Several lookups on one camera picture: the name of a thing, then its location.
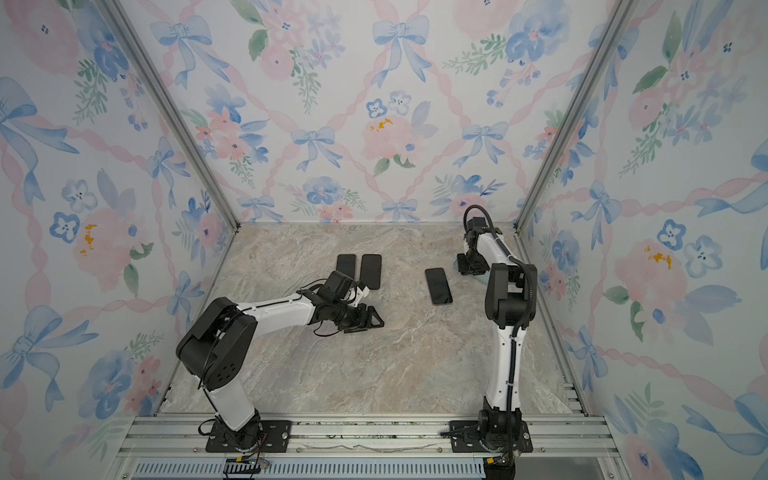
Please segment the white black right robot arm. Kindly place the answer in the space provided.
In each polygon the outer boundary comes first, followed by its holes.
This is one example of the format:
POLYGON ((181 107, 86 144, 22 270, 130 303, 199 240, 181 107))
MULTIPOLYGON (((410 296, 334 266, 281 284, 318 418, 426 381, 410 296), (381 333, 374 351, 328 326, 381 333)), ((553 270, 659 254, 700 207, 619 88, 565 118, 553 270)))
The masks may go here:
POLYGON ((493 366, 478 416, 479 439, 491 451, 529 453, 533 446, 522 415, 519 377, 524 340, 536 315, 537 270, 512 253, 495 227, 469 228, 464 243, 458 270, 487 276, 484 310, 495 329, 493 366))

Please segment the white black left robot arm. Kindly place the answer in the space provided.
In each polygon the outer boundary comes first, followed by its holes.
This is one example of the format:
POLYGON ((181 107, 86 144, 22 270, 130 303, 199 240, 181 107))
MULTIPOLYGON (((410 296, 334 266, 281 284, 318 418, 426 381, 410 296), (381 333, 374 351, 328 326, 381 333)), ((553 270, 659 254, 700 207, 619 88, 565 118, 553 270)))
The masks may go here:
POLYGON ((219 297, 198 317, 176 347, 183 367, 198 381, 215 416, 208 453, 284 452, 291 423, 264 423, 245 391, 241 370, 252 341, 269 333, 329 321, 338 333, 359 333, 385 326, 373 306, 349 295, 325 299, 307 290, 276 300, 236 303, 219 297))

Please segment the pink edged phone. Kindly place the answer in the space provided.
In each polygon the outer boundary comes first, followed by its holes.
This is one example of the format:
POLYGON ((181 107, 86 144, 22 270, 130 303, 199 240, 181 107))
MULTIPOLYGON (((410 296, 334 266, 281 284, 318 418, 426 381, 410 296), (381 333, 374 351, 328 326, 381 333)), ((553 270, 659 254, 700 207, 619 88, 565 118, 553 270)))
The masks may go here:
POLYGON ((453 302, 446 272, 443 268, 428 268, 425 278, 433 305, 447 305, 453 302))

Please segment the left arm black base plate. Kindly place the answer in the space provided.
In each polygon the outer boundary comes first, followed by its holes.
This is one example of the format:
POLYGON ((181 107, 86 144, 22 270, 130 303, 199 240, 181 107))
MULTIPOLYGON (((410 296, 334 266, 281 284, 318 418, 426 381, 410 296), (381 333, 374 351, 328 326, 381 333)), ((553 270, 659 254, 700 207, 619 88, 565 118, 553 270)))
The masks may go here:
POLYGON ((215 418, 210 431, 201 435, 207 438, 207 453, 286 453, 291 427, 289 420, 256 420, 234 431, 215 418))

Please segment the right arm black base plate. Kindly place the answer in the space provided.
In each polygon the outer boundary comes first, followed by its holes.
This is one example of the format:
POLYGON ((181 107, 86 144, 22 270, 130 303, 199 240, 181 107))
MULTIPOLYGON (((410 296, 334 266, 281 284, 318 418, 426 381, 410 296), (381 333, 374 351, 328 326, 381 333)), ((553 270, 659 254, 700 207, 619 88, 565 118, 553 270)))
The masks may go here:
POLYGON ((534 450, 528 424, 521 421, 511 429, 503 426, 481 427, 480 422, 452 420, 449 428, 440 433, 448 438, 454 453, 483 453, 520 455, 534 450))

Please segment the light blue phone case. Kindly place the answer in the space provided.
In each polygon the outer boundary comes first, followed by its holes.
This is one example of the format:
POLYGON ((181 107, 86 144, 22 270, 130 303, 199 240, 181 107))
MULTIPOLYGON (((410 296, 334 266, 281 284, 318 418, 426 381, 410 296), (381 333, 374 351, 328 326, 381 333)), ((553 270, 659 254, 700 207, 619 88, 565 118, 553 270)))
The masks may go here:
MULTIPOLYGON (((457 270, 457 256, 456 256, 456 261, 454 263, 454 267, 457 270)), ((490 275, 490 265, 489 265, 489 271, 486 274, 484 274, 484 275, 481 275, 481 276, 465 276, 465 277, 474 278, 474 279, 476 279, 476 280, 478 280, 478 281, 480 281, 480 282, 482 282, 484 284, 487 284, 488 281, 489 281, 489 275, 490 275)))

